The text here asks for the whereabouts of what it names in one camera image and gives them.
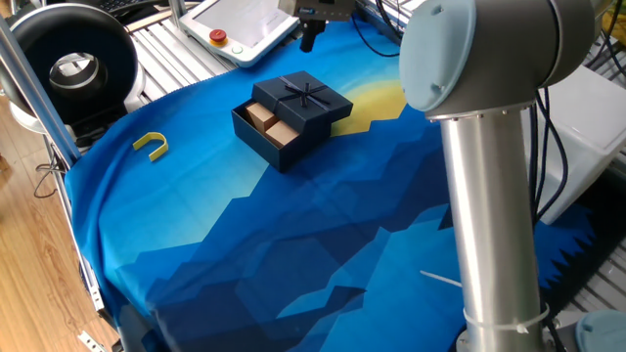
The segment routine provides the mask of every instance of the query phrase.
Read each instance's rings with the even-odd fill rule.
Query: black round object
[[[137,53],[124,27],[109,14],[86,5],[52,5],[28,14],[12,31],[63,123],[72,125],[117,107],[130,93],[137,73]],[[96,58],[100,79],[82,91],[76,89],[76,94],[68,94],[53,87],[50,75],[60,58],[73,53]],[[92,68],[93,62],[85,71],[93,72]],[[32,113],[3,65],[0,83],[14,104]]]

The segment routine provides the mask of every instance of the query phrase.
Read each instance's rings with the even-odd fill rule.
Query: silver metal tube
[[[441,122],[468,315],[512,325],[540,314],[526,164],[518,110]],[[468,324],[470,351],[543,351],[529,332]]]
[[[172,10],[172,21],[180,28],[180,22],[178,20],[183,17],[183,15],[187,14],[185,0],[169,0],[169,8]]]
[[[80,152],[4,19],[0,20],[0,60],[46,133],[55,142],[63,162],[72,167],[80,158]]]

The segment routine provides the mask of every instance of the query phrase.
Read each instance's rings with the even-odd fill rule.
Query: yellow magnet
[[[165,154],[165,152],[167,152],[167,150],[169,149],[169,147],[167,146],[167,140],[162,134],[158,132],[148,132],[144,137],[133,143],[133,148],[135,149],[135,151],[139,151],[140,148],[144,147],[146,143],[150,141],[163,141],[163,144],[158,147],[156,151],[150,153],[150,161],[155,161],[160,158],[161,155]]]

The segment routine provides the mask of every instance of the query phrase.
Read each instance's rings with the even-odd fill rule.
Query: yellow pattern
[[[352,114],[333,124],[331,137],[367,132],[372,121],[398,118],[407,105],[400,80],[366,84],[345,98],[354,104]]]

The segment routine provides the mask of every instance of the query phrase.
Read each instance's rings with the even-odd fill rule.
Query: white device
[[[297,27],[298,18],[279,10],[278,1],[205,0],[180,23],[206,49],[248,67]]]

